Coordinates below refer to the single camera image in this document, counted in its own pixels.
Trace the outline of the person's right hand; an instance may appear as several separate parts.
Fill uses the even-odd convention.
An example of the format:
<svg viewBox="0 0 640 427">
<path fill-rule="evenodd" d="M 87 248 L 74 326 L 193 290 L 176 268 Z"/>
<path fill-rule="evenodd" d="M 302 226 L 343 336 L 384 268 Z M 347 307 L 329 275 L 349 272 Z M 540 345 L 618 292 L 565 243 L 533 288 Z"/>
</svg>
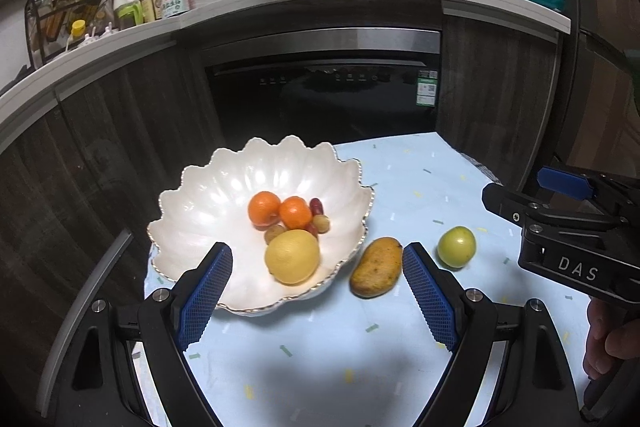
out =
<svg viewBox="0 0 640 427">
<path fill-rule="evenodd" d="M 639 320 L 620 323 L 620 309 L 597 298 L 590 300 L 587 319 L 589 332 L 582 367 L 592 381 L 606 375 L 616 360 L 638 358 Z"/>
</svg>

